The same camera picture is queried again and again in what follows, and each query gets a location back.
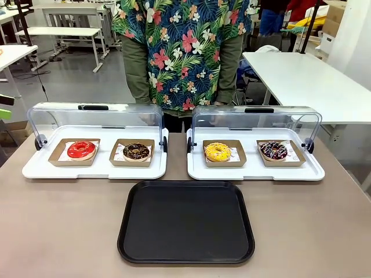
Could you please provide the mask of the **chocolate donut with nut sprinkles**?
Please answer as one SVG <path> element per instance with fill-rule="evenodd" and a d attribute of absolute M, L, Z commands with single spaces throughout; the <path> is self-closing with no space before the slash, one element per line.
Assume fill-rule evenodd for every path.
<path fill-rule="evenodd" d="M 150 156 L 150 149 L 138 142 L 126 145 L 122 152 L 124 158 L 131 162 L 143 162 Z"/>

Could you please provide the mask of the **flat cardboard box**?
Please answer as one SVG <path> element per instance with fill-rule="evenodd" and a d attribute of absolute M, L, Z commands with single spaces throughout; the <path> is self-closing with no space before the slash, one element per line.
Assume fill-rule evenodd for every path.
<path fill-rule="evenodd" d="M 0 144 L 21 145 L 32 134 L 28 121 L 4 123 L 0 121 Z"/>

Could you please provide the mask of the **red glazed donut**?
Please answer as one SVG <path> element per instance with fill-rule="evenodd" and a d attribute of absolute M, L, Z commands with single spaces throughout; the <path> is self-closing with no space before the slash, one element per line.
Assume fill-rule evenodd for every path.
<path fill-rule="evenodd" d="M 77 141 L 67 149 L 67 156 L 74 161 L 88 160 L 94 156 L 96 145 L 90 141 Z"/>

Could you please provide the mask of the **white bench table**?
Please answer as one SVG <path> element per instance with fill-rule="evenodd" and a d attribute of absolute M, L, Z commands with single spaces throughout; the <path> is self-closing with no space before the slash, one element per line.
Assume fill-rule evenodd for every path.
<path fill-rule="evenodd" d="M 80 28 L 80 27 L 28 27 L 26 30 L 21 30 L 15 33 L 17 41 L 20 42 L 20 36 L 25 36 L 26 31 L 28 35 L 44 35 L 44 36 L 73 36 L 73 37 L 87 37 L 92 42 L 94 57 L 96 61 L 96 67 L 93 69 L 94 73 L 97 73 L 103 63 L 99 61 L 97 54 L 97 46 L 95 43 L 95 37 L 99 36 L 101 40 L 101 47 L 103 49 L 103 55 L 101 57 L 104 60 L 105 56 L 109 53 L 106 50 L 106 45 L 99 28 Z"/>

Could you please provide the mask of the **person in blue trousers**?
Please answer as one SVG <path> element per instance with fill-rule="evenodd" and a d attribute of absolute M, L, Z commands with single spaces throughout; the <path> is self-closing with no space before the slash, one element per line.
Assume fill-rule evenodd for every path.
<path fill-rule="evenodd" d="M 290 0 L 260 0 L 260 36 L 269 36 L 280 32 L 289 2 Z"/>

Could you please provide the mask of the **brown cardboard box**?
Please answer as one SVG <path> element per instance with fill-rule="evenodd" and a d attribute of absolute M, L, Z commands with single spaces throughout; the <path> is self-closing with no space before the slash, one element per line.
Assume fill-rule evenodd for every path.
<path fill-rule="evenodd" d="M 335 38 L 339 30 L 347 2 L 341 0 L 323 1 L 329 5 L 329 9 L 322 31 L 324 34 L 330 35 Z"/>

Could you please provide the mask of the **chocolate donut with colourful sprinkles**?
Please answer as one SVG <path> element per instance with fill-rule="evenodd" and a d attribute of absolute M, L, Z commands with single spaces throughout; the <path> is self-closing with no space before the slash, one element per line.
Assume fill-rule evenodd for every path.
<path fill-rule="evenodd" d="M 260 144 L 260 151 L 267 160 L 279 161 L 288 155 L 288 149 L 280 142 L 268 141 Z"/>

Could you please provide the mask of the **person's left forearm olive sleeve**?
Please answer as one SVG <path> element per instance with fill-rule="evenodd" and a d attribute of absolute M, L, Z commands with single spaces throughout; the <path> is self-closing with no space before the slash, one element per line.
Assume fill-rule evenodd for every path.
<path fill-rule="evenodd" d="M 224 41 L 220 46 L 220 71 L 216 101 L 229 105 L 236 90 L 237 69 L 242 54 L 243 35 Z"/>

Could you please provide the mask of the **brown cardboard food tray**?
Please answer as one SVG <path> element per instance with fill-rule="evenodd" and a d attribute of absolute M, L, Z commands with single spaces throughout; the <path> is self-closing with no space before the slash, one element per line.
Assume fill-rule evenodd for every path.
<path fill-rule="evenodd" d="M 98 141 L 100 144 L 100 139 L 98 138 L 64 138 L 62 139 L 57 146 L 55 147 L 54 151 L 49 157 L 49 162 L 56 166 L 56 167 L 89 167 L 93 164 L 93 161 L 99 151 L 96 152 L 94 157 L 89 160 L 85 161 L 58 161 L 59 156 L 61 155 L 62 151 L 64 150 L 67 142 L 76 142 L 76 141 Z"/>
<path fill-rule="evenodd" d="M 227 145 L 230 148 L 236 148 L 237 151 L 238 151 L 240 161 L 239 162 L 211 162 L 211 161 L 208 161 L 206 156 L 205 156 L 205 147 L 207 145 L 209 145 L 210 143 L 213 143 L 213 142 L 220 142 L 220 143 L 223 143 L 223 144 Z M 216 168 L 216 167 L 218 167 L 218 168 L 242 167 L 247 162 L 247 157 L 246 157 L 245 151 L 244 151 L 243 146 L 242 146 L 242 144 L 239 140 L 204 140 L 202 150 L 203 150 L 203 155 L 204 155 L 204 158 L 205 158 L 206 165 L 209 168 L 212 168 L 212 167 L 214 167 L 214 168 Z"/>
<path fill-rule="evenodd" d="M 289 141 L 291 142 L 291 145 L 293 146 L 293 148 L 294 148 L 294 150 L 295 150 L 295 152 L 298 156 L 298 159 L 299 159 L 298 161 L 294 161 L 294 162 L 272 162 L 272 161 L 268 161 L 268 160 L 263 158 L 263 155 L 261 154 L 261 152 L 259 150 L 258 143 L 262 142 L 262 141 L 278 141 L 278 142 L 281 142 L 281 141 L 285 141 L 285 140 L 257 140 L 256 141 L 257 150 L 258 150 L 258 152 L 259 152 L 259 154 L 262 158 L 263 164 L 266 167 L 300 167 L 306 162 L 306 158 L 304 157 L 302 151 L 298 149 L 298 147 L 296 146 L 296 144 L 292 140 L 289 140 Z"/>
<path fill-rule="evenodd" d="M 146 146 L 151 146 L 151 160 L 154 154 L 154 140 L 152 139 L 125 139 L 119 138 L 116 140 L 114 147 L 111 151 L 110 155 L 110 162 L 113 166 L 117 167 L 149 167 L 151 164 L 151 160 L 149 162 L 121 162 L 121 161 L 114 161 L 115 151 L 117 149 L 118 144 L 128 145 L 131 143 L 141 143 Z"/>

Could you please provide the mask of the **yellow glazed donut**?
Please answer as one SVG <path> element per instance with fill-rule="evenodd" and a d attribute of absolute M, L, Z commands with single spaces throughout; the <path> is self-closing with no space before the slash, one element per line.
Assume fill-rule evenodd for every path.
<path fill-rule="evenodd" d="M 226 162 L 231 157 L 231 150 L 223 143 L 213 142 L 205 147 L 205 155 L 209 161 Z"/>

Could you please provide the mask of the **white storage box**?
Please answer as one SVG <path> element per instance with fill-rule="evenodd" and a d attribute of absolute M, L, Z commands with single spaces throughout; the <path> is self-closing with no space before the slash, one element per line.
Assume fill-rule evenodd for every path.
<path fill-rule="evenodd" d="M 319 46 L 317 46 L 315 49 L 320 50 L 326 54 L 330 54 L 332 47 L 335 42 L 335 37 L 324 33 L 324 32 L 319 32 L 322 36 L 320 37 L 321 41 Z"/>

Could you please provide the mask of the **person in red top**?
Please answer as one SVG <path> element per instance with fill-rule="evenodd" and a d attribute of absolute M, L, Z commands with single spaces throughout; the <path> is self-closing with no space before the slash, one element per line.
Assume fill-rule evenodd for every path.
<path fill-rule="evenodd" d="M 305 16 L 307 9 L 312 8 L 317 0 L 290 0 L 286 10 L 291 11 L 290 22 L 298 22 Z"/>

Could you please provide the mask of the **person in floral shirt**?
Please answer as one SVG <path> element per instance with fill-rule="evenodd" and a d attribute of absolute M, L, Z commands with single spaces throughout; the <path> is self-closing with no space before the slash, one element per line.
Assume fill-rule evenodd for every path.
<path fill-rule="evenodd" d="M 146 45 L 151 104 L 171 133 L 214 105 L 221 44 L 250 28 L 249 0 L 117 0 L 112 29 Z"/>

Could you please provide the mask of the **black stand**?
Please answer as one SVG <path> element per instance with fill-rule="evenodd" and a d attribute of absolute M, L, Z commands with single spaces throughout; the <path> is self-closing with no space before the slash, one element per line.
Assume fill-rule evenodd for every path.
<path fill-rule="evenodd" d="M 27 45 L 28 46 L 33 46 L 30 35 L 28 33 L 28 25 L 27 25 L 27 22 L 26 22 L 26 18 L 25 18 L 25 15 L 24 15 L 23 11 L 22 11 L 21 1 L 20 0 L 14 0 L 14 2 L 16 4 L 18 12 L 19 12 L 21 26 L 22 26 L 23 31 L 24 31 L 24 36 L 26 38 Z"/>

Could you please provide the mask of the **yellow cloth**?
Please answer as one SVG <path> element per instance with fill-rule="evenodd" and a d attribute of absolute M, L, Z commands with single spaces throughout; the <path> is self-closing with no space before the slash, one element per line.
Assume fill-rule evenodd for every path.
<path fill-rule="evenodd" d="M 300 33 L 306 32 L 310 26 L 312 18 L 307 17 L 295 24 L 288 24 L 287 29 L 289 32 Z M 312 26 L 312 30 L 317 30 L 318 28 L 322 27 L 325 23 L 326 16 L 316 17 Z"/>

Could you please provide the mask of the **clear display case lid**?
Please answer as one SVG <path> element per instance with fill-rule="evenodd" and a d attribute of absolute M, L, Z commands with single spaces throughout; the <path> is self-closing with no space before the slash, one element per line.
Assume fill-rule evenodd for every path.
<path fill-rule="evenodd" d="M 292 140 L 312 153 L 322 116 L 310 107 L 199 106 L 192 112 L 187 152 L 202 140 Z"/>
<path fill-rule="evenodd" d="M 37 150 L 62 138 L 98 138 L 106 144 L 119 138 L 147 138 L 168 151 L 163 111 L 155 104 L 45 102 L 30 108 L 27 118 Z"/>

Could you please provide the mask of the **large white table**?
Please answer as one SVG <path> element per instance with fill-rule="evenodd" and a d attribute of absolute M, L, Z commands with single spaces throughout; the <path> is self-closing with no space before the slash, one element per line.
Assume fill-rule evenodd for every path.
<path fill-rule="evenodd" d="M 310 54 L 244 52 L 283 106 L 306 106 L 328 125 L 371 125 L 371 91 Z"/>

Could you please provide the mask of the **person's right forearm olive sleeve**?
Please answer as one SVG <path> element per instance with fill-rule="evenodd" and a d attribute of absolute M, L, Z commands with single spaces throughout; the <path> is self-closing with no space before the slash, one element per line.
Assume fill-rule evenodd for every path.
<path fill-rule="evenodd" d="M 146 45 L 123 36 L 122 54 L 128 88 L 136 104 L 151 104 L 147 78 L 148 51 Z"/>

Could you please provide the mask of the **white display case base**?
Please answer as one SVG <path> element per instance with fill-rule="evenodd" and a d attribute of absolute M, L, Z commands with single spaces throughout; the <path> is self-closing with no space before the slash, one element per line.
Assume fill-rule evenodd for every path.
<path fill-rule="evenodd" d="M 292 140 L 301 147 L 303 140 L 286 128 L 253 128 L 252 130 L 230 130 L 228 128 L 197 127 L 187 131 L 187 141 L 195 145 L 187 152 L 188 174 L 196 180 L 276 180 L 276 181 L 320 181 L 325 171 L 314 155 L 303 151 L 305 162 L 299 167 L 267 167 L 259 154 L 258 140 Z M 246 156 L 241 167 L 208 167 L 203 152 L 206 140 L 222 142 L 238 140 Z"/>
<path fill-rule="evenodd" d="M 75 179 L 75 178 L 108 178 L 118 180 L 154 180 L 166 171 L 167 153 L 162 150 L 159 141 L 167 139 L 169 132 L 156 127 L 129 126 L 124 129 L 105 128 L 102 126 L 65 125 L 54 131 L 43 131 L 48 135 L 48 143 L 36 151 L 22 169 L 25 178 L 31 179 Z M 78 140 L 99 139 L 99 149 L 91 166 L 54 166 L 49 158 L 62 139 Z M 148 167 L 114 166 L 110 162 L 111 151 L 118 139 L 153 139 L 154 155 Z"/>

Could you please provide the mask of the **white desk with frame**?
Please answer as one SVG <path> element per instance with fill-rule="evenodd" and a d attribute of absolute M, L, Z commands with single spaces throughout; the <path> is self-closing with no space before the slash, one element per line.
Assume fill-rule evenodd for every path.
<path fill-rule="evenodd" d="M 47 27 L 64 27 L 66 35 L 57 35 L 56 42 L 65 47 L 92 47 L 92 41 L 87 35 L 74 37 L 72 33 L 79 28 L 98 28 L 94 42 L 98 48 L 110 52 L 110 46 L 115 42 L 111 32 L 112 12 L 103 3 L 93 2 L 52 2 L 31 7 L 34 11 L 42 12 Z"/>

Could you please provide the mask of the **black plastic serving tray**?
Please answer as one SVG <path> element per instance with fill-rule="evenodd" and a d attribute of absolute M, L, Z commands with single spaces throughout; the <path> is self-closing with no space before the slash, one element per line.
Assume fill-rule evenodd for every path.
<path fill-rule="evenodd" d="M 153 180 L 129 191 L 117 249 L 133 264 L 241 264 L 255 240 L 236 185 Z"/>

